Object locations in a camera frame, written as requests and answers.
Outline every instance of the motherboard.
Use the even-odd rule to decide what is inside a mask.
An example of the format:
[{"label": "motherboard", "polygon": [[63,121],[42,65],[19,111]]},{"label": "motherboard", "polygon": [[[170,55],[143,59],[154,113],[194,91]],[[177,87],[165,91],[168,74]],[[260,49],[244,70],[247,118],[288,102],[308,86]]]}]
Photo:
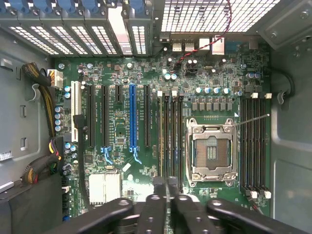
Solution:
[{"label": "motherboard", "polygon": [[78,132],[85,116],[85,183],[93,206],[145,201],[153,177],[176,176],[180,193],[224,198],[270,214],[269,47],[225,45],[224,55],[57,58],[56,131],[64,137],[70,217],[87,211],[79,189]]}]

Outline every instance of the green circuit board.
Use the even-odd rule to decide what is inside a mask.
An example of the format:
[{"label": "green circuit board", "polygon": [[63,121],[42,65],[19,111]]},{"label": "green circuit board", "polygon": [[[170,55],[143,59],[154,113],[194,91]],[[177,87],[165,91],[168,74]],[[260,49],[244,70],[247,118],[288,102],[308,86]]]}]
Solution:
[{"label": "green circuit board", "polygon": [[[160,53],[154,58],[57,58],[55,61],[56,69],[63,72],[63,86],[71,86],[71,81],[85,81],[88,86],[92,85],[95,95],[95,122],[94,122],[94,146],[89,147],[89,137],[85,134],[85,175],[86,187],[88,189],[88,177],[91,174],[118,173],[121,174],[121,196],[136,201],[144,201],[146,196],[153,193],[152,179],[154,176],[166,176],[172,165],[164,166],[164,158],[162,158],[162,148],[165,139],[159,140],[159,131],[162,137],[165,137],[164,131],[164,96],[169,93],[170,100],[173,91],[177,96],[183,93],[182,103],[182,125],[186,130],[186,124],[190,118],[195,118],[200,124],[224,124],[228,118],[234,123],[241,121],[241,100],[248,93],[254,92],[265,94],[270,92],[270,80],[264,72],[264,67],[269,65],[269,47],[266,44],[260,45],[258,50],[241,49],[240,42],[231,42],[226,44],[224,56],[202,56],[190,57],[183,61],[179,69],[175,68],[181,54]],[[168,64],[168,58],[172,58],[173,62]],[[187,66],[188,60],[197,60],[196,69],[189,70]],[[63,63],[65,68],[60,70],[58,65]],[[175,80],[165,80],[164,75],[175,73]],[[258,73],[260,78],[246,78],[248,73]],[[133,153],[130,152],[130,84],[136,86],[136,142],[138,146],[138,158],[142,164],[138,163]],[[108,87],[109,105],[107,107],[107,115],[109,119],[108,136],[111,150],[109,156],[113,161],[112,164],[105,160],[101,153],[102,143],[102,87]],[[121,101],[117,102],[116,85],[122,85]],[[150,144],[145,147],[145,131],[146,119],[144,86],[148,85],[150,90],[150,113],[148,115],[150,121]],[[219,94],[205,94],[205,88],[219,88]],[[222,90],[229,88],[230,93],[223,94]],[[86,117],[86,125],[88,118],[88,93],[82,90],[81,109]],[[159,95],[162,91],[161,104],[159,105]],[[238,97],[237,92],[242,91],[243,96]],[[71,134],[71,109],[68,105],[69,100],[64,97],[65,91],[58,91],[57,106],[64,107],[63,129],[58,132],[59,136],[64,136],[64,141]],[[265,113],[270,113],[270,101],[265,100]],[[171,135],[173,121],[171,105],[169,105],[169,127],[167,147],[172,146],[173,137]],[[265,118],[265,186],[270,187],[270,119]],[[236,204],[252,209],[249,202],[244,197],[240,188],[241,174],[241,132],[238,128],[238,145],[237,145],[237,172],[238,176],[233,184],[227,186],[225,182],[198,182],[195,187],[191,187],[187,177],[185,168],[185,145],[186,139],[183,133],[182,142],[182,184],[185,194],[195,195],[200,202],[205,202],[211,198],[224,198]],[[78,185],[78,161],[72,158],[72,153],[65,154],[65,163],[72,166],[71,173],[67,175],[70,185],[70,203],[69,215],[71,217],[78,216],[87,211],[84,200],[81,198]],[[175,166],[174,174],[178,175],[178,165]],[[270,200],[259,196],[255,200],[265,215],[270,214]]]}]

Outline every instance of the white pci slot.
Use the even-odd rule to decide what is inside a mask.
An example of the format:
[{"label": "white pci slot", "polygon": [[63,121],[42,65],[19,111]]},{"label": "white pci slot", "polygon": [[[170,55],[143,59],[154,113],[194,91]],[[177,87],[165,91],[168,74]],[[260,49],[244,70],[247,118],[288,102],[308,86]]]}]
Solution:
[{"label": "white pci slot", "polygon": [[78,142],[78,130],[75,128],[73,116],[81,114],[81,83],[71,82],[71,116],[72,116],[72,142]]}]

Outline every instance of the cpu socket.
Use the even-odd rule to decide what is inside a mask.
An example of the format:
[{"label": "cpu socket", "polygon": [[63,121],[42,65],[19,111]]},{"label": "cpu socket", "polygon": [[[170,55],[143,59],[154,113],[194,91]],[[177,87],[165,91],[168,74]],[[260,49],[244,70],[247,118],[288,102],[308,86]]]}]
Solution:
[{"label": "cpu socket", "polygon": [[186,176],[191,187],[197,182],[225,181],[232,186],[237,173],[237,132],[228,118],[225,124],[187,123]]}]

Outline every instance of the blue pcie slot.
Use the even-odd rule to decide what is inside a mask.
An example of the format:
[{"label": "blue pcie slot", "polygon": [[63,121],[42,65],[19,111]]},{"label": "blue pcie slot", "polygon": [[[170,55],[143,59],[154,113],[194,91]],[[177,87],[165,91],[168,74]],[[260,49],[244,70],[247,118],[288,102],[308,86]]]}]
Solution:
[{"label": "blue pcie slot", "polygon": [[130,84],[129,87],[129,102],[130,102],[130,147],[129,151],[133,153],[135,161],[142,164],[138,158],[137,146],[137,87],[135,84]]}]

